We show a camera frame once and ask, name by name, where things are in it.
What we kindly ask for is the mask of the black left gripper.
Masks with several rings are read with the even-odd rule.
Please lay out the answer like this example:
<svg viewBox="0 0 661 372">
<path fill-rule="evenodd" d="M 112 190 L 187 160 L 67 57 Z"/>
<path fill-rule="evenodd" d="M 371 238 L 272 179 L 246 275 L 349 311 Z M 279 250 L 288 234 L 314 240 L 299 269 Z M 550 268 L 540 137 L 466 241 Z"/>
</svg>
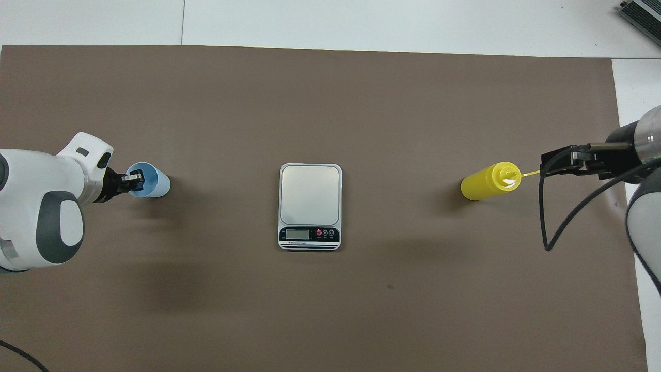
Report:
<svg viewBox="0 0 661 372">
<path fill-rule="evenodd" d="M 145 177 L 143 172 L 130 172 L 129 174 L 118 174 L 112 168 L 106 168 L 102 179 L 102 188 L 96 203 L 105 203 L 111 198 L 128 193 L 132 197 L 146 197 L 147 191 L 144 189 Z M 130 185 L 138 185 L 136 188 L 130 188 Z"/>
</svg>

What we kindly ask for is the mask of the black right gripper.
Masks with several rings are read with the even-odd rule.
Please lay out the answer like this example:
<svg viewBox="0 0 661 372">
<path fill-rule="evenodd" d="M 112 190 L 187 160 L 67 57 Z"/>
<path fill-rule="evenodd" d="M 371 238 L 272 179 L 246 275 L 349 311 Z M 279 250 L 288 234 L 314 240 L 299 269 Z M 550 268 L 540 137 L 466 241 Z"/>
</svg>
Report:
<svg viewBox="0 0 661 372">
<path fill-rule="evenodd" d="M 584 146 L 565 146 L 541 155 L 541 168 L 571 168 L 572 175 L 597 175 L 600 180 L 621 176 L 631 169 L 642 165 L 634 146 L 637 122 L 614 130 L 604 142 L 591 142 L 590 151 L 594 160 L 580 160 L 574 155 L 581 153 Z M 606 143 L 626 142 L 626 150 L 605 150 Z"/>
</svg>

